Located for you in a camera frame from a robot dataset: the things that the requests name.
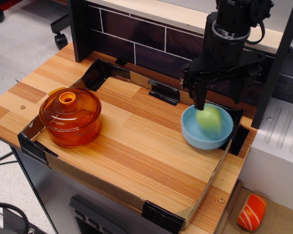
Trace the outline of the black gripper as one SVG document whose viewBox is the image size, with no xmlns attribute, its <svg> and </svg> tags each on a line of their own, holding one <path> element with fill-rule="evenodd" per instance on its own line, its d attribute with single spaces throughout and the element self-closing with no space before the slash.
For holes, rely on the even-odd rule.
<svg viewBox="0 0 293 234">
<path fill-rule="evenodd" d="M 203 110 L 207 85 L 228 80 L 228 93 L 238 104 L 248 94 L 254 80 L 260 75 L 261 51 L 244 50 L 250 30 L 230 32 L 224 23 L 217 23 L 219 12 L 207 16 L 202 54 L 183 66 L 182 88 L 187 88 L 189 97 L 197 110 Z"/>
</svg>

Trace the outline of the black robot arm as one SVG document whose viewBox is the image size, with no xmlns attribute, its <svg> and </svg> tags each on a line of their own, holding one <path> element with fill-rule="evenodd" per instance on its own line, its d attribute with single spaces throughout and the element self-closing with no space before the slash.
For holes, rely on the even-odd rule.
<svg viewBox="0 0 293 234">
<path fill-rule="evenodd" d="M 197 110 L 203 110 L 207 95 L 206 86 L 228 80 L 229 95 L 238 104 L 248 94 L 256 77 L 260 75 L 265 54 L 248 51 L 251 28 L 260 26 L 265 35 L 264 19 L 270 17 L 274 3 L 270 0 L 218 0 L 217 11 L 207 16 L 202 54 L 183 66 L 182 88 Z"/>
</svg>

